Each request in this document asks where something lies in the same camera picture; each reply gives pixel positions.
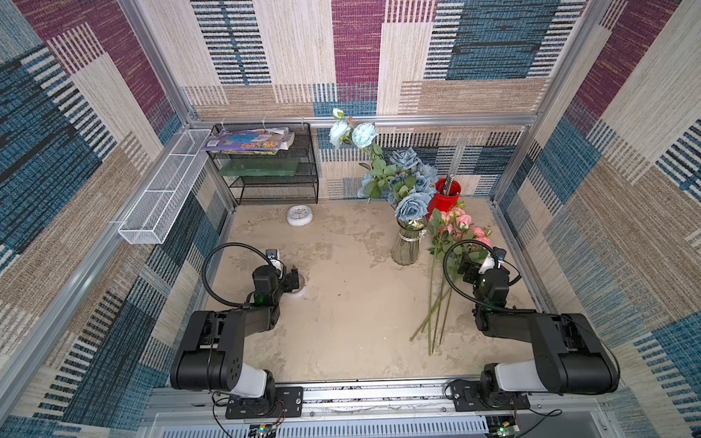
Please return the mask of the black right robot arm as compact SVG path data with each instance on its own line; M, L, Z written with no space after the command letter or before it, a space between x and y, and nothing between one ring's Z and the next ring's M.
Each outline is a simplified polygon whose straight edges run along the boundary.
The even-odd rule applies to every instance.
M621 381L620 363L584 315L507 306L510 288L520 277L510 278L505 255L502 248L469 239L449 246L442 261L448 286L474 304L476 328L484 336L531 346L530 361L486 365L480 394L615 392Z

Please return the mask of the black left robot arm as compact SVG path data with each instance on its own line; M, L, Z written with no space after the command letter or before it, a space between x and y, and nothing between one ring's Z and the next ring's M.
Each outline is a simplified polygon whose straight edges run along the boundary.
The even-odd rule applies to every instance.
M264 260L252 274L254 290L242 303L223 299L208 282L211 259L229 247L244 248ZM275 397L272 373L245 363L245 339L275 328L282 297L300 289L299 270L287 268L277 249L260 251L248 244L230 242L206 255L200 277L207 294L228 309L201 310L191 315L171 366L171 387L190 392L218 392L244 401L272 402Z

